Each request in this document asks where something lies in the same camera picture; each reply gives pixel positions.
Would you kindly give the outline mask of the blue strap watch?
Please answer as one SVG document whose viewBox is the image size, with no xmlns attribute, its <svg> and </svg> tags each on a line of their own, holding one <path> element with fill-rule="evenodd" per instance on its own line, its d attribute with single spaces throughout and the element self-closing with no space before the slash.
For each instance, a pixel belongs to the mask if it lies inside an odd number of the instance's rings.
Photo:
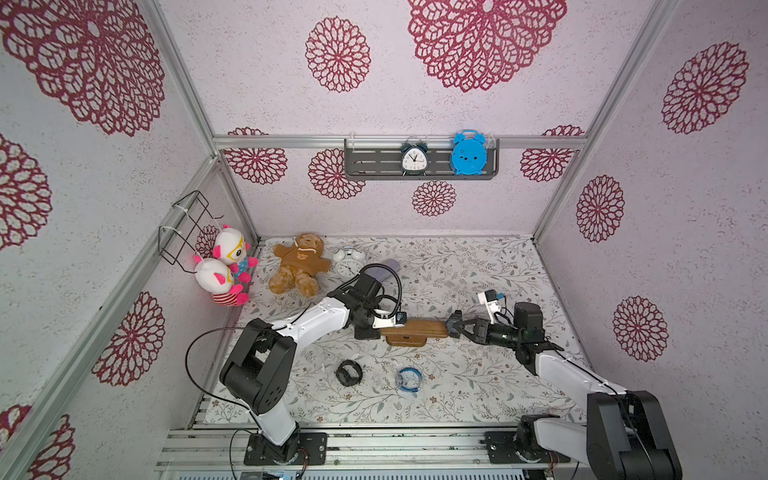
<svg viewBox="0 0 768 480">
<path fill-rule="evenodd" d="M 414 367 L 405 367 L 397 371 L 396 386 L 400 392 L 416 394 L 421 390 L 422 373 Z"/>
</svg>

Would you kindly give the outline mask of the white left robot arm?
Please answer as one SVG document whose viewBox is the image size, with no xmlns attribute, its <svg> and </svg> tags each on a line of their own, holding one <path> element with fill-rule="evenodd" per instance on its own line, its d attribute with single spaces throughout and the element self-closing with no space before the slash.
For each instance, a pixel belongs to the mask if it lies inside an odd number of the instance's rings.
<svg viewBox="0 0 768 480">
<path fill-rule="evenodd" d="M 250 321 L 240 334 L 219 374 L 219 381 L 255 417 L 265 442 L 275 449 L 294 447 L 299 426 L 283 401 L 294 360 L 306 347 L 351 325 L 375 330 L 399 319 L 402 282 L 394 275 L 397 294 L 366 273 L 339 285 L 301 313 L 267 323 Z"/>
</svg>

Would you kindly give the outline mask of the wooden watch stand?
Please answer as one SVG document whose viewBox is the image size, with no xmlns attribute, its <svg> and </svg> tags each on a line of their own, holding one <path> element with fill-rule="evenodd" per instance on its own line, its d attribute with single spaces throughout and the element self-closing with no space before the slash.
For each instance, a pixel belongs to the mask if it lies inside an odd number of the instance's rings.
<svg viewBox="0 0 768 480">
<path fill-rule="evenodd" d="M 390 346 L 419 348 L 431 339 L 444 339 L 449 336 L 444 322 L 428 319 L 409 319 L 403 326 L 380 330 Z"/>
</svg>

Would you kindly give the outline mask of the black digital watch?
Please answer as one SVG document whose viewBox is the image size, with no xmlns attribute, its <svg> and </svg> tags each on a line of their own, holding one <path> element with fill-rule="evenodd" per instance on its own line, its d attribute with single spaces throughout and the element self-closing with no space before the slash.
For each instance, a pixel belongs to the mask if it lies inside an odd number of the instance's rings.
<svg viewBox="0 0 768 480">
<path fill-rule="evenodd" d="M 344 387 L 353 387 L 360 384 L 363 376 L 362 366 L 350 359 L 342 361 L 335 370 L 336 379 Z"/>
</svg>

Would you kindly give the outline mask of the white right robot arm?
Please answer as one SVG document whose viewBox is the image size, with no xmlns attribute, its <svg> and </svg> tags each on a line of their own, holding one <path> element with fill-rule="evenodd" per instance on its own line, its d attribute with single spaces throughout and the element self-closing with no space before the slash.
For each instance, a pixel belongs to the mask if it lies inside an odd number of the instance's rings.
<svg viewBox="0 0 768 480">
<path fill-rule="evenodd" d="M 518 302 L 511 315 L 493 309 L 488 318 L 446 321 L 452 338 L 514 352 L 533 376 L 565 393 L 586 413 L 583 423 L 549 414 L 520 418 L 508 446 L 535 463 L 560 456 L 589 467 L 598 479 L 680 479 L 683 469 L 659 400 L 628 390 L 579 365 L 546 335 L 539 305 Z"/>
</svg>

